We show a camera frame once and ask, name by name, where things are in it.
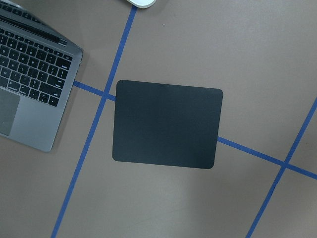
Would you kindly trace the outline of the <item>grey laptop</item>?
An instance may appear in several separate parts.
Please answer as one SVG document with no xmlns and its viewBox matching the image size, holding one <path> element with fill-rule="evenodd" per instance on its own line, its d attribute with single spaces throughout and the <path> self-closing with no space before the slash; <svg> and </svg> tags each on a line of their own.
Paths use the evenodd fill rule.
<svg viewBox="0 0 317 238">
<path fill-rule="evenodd" d="M 0 3 L 0 134 L 51 150 L 83 50 L 25 8 Z"/>
</svg>

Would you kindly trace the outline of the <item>black mouse pad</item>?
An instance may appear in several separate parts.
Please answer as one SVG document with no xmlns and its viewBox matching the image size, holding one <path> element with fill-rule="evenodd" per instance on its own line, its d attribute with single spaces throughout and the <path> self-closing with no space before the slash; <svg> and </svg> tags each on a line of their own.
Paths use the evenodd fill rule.
<svg viewBox="0 0 317 238">
<path fill-rule="evenodd" d="M 118 81 L 113 159 L 212 168 L 222 99 L 215 88 Z"/>
</svg>

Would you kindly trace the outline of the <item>white computer mouse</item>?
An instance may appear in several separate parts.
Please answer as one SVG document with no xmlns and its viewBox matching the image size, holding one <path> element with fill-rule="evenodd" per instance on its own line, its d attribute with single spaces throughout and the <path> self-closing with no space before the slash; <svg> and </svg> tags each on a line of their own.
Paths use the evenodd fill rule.
<svg viewBox="0 0 317 238">
<path fill-rule="evenodd" d="M 156 0 L 127 0 L 137 8 L 145 9 L 155 4 Z"/>
</svg>

